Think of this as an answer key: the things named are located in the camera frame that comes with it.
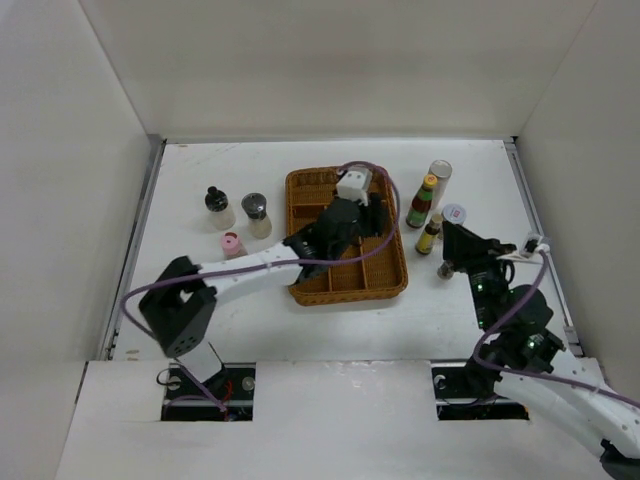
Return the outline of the white-lid red-label jar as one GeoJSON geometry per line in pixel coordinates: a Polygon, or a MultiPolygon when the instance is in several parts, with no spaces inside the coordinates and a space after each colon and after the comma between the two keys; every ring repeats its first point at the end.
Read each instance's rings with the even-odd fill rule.
{"type": "Polygon", "coordinates": [[[446,223],[463,225],[467,218],[466,209],[456,203],[449,203],[445,205],[442,209],[441,214],[443,218],[443,223],[439,232],[439,238],[441,240],[444,239],[444,225],[446,223]]]}

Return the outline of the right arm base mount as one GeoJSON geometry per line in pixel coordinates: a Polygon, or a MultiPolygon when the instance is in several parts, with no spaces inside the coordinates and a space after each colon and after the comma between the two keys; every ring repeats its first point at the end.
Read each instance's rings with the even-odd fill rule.
{"type": "Polygon", "coordinates": [[[464,361],[431,364],[435,409],[440,421],[528,421],[528,410],[500,397],[482,376],[474,378],[464,361]]]}

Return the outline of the small gold-cap yellow bottle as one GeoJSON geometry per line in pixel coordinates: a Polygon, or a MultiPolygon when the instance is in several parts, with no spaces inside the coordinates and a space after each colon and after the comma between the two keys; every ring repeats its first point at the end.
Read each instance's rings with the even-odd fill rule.
{"type": "Polygon", "coordinates": [[[435,213],[428,221],[419,239],[415,244],[415,250],[421,255],[429,255],[434,247],[435,240],[441,231],[443,217],[435,213]]]}

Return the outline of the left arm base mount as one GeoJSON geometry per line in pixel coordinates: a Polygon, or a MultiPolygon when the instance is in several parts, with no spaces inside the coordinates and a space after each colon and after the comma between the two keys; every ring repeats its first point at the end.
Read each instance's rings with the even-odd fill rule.
{"type": "Polygon", "coordinates": [[[163,388],[160,420],[164,422],[250,422],[256,391],[255,363],[227,363],[221,372],[204,382],[226,410],[207,397],[177,364],[156,376],[163,388]]]}

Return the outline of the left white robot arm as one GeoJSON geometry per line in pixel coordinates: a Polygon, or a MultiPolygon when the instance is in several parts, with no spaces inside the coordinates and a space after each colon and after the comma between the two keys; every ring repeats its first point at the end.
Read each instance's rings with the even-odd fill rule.
{"type": "Polygon", "coordinates": [[[378,193],[364,202],[336,197],[314,222],[260,252],[208,265],[174,259],[139,301],[139,312],[165,357],[182,365],[192,389],[214,398],[224,387],[223,362],[200,349],[215,309],[349,264],[345,252],[359,239],[382,236],[387,220],[378,193]]]}

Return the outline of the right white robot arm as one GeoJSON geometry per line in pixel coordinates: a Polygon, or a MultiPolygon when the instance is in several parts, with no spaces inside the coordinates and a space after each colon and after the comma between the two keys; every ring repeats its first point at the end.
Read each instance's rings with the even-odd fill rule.
{"type": "Polygon", "coordinates": [[[482,399],[515,401],[554,423],[613,479],[639,476],[639,404],[592,374],[547,325],[553,311],[539,286],[550,268],[540,235],[522,247],[485,239],[446,221],[443,260],[467,276],[483,334],[464,384],[482,399]]]}

